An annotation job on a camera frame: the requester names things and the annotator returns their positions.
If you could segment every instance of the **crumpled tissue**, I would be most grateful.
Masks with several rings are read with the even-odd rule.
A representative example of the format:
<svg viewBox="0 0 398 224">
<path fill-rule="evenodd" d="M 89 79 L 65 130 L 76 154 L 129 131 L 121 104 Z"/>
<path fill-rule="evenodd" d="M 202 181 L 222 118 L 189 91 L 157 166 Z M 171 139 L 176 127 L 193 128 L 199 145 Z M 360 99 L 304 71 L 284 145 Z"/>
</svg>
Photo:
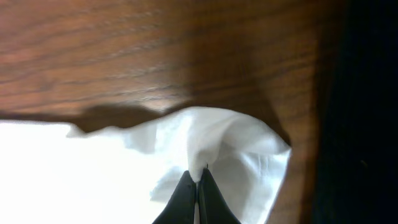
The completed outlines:
<svg viewBox="0 0 398 224">
<path fill-rule="evenodd" d="M 290 151 L 262 121 L 218 108 L 88 134 L 0 120 L 0 223 L 152 223 L 183 172 L 199 181 L 207 166 L 241 223 L 265 223 Z"/>
</svg>

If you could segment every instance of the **brown wooden table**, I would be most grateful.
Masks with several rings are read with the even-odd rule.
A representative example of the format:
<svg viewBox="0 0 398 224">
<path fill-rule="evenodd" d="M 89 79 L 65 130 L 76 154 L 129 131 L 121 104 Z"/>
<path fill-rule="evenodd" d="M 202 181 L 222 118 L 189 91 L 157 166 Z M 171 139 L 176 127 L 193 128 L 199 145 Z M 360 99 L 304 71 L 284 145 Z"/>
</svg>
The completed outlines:
<svg viewBox="0 0 398 224">
<path fill-rule="evenodd" d="M 193 105 L 250 114 L 294 149 L 268 223 L 309 223 L 342 2 L 0 0 L 0 119 L 89 132 Z"/>
</svg>

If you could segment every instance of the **white tissue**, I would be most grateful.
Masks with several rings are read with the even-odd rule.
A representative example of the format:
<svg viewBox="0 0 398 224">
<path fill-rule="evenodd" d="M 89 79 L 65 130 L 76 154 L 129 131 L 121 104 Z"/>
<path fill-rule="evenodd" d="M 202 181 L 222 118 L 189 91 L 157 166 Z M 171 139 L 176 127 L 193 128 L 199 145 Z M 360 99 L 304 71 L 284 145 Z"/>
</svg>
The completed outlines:
<svg viewBox="0 0 398 224">
<path fill-rule="evenodd" d="M 183 172 L 199 181 L 207 165 L 236 217 L 264 223 L 289 155 L 262 121 L 218 108 L 89 134 L 0 120 L 0 223 L 152 223 Z"/>
</svg>

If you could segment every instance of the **black fabric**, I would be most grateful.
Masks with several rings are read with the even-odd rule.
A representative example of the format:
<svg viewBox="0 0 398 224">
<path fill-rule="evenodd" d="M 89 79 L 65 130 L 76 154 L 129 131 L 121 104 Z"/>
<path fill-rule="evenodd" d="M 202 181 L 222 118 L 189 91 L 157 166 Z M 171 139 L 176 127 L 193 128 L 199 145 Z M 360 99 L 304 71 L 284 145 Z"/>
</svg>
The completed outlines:
<svg viewBox="0 0 398 224">
<path fill-rule="evenodd" d="M 398 1 L 351 1 L 322 130 L 313 222 L 395 223 Z"/>
</svg>

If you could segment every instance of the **wooden surface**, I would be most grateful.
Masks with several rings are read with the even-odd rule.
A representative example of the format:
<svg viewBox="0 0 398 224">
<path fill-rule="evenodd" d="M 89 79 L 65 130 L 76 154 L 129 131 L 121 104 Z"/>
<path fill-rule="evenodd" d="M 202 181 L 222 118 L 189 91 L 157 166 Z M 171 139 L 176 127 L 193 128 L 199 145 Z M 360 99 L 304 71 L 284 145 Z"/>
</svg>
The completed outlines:
<svg viewBox="0 0 398 224">
<path fill-rule="evenodd" d="M 343 12 L 336 0 L 0 0 L 0 119 L 88 132 L 192 105 L 253 115 L 294 149 L 269 223 L 309 223 Z"/>
</svg>

